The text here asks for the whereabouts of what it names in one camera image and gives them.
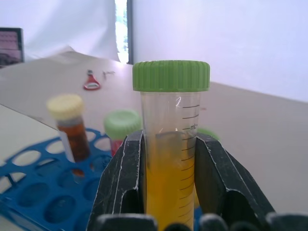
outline yellow cap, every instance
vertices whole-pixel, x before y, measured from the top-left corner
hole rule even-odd
[[[79,95],[63,94],[47,101],[47,109],[56,120],[76,118],[83,111],[83,101]]]

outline sample vial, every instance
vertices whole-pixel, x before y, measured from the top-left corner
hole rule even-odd
[[[200,92],[210,67],[197,61],[153,61],[133,67],[141,91],[146,150],[146,213],[162,231],[171,223],[193,230],[194,150]]]
[[[141,118],[137,112],[132,110],[113,111],[105,117],[104,128],[110,138],[111,156],[113,157],[124,138],[141,129]]]
[[[47,102],[51,116],[56,120],[65,154],[69,161],[80,162],[90,155],[90,148],[82,119],[83,101],[75,94],[56,96]],[[83,172],[73,169],[76,176]]]

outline amber vial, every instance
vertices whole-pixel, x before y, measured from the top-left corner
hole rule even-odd
[[[59,95],[47,102],[47,108],[56,120],[67,159],[71,162],[87,159],[90,148],[82,119],[84,106],[81,97],[75,94]],[[73,173],[84,176],[78,169],[73,169]]]

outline table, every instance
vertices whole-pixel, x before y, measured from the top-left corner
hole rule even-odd
[[[0,166],[4,160],[19,150],[58,135],[58,132],[34,119],[0,105]],[[5,182],[0,180],[0,192]],[[1,230],[21,231],[8,220],[0,216]]]
[[[102,81],[99,91],[84,91],[86,71]],[[87,127],[103,132],[103,117],[120,108],[141,113],[132,91],[132,66],[67,52],[0,71],[0,104],[54,127],[45,102],[53,95],[80,94]],[[209,128],[255,178],[278,212],[308,211],[308,104],[211,82],[203,93],[199,126]]]

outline green screw cap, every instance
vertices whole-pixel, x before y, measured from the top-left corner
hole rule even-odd
[[[112,140],[123,140],[128,134],[141,129],[141,118],[132,110],[110,112],[104,119],[107,136]]]
[[[205,128],[198,128],[198,132],[203,133],[205,135],[210,135],[211,137],[219,141],[219,136],[211,130]]]
[[[200,61],[151,61],[133,66],[133,89],[144,92],[207,91],[210,66]]]

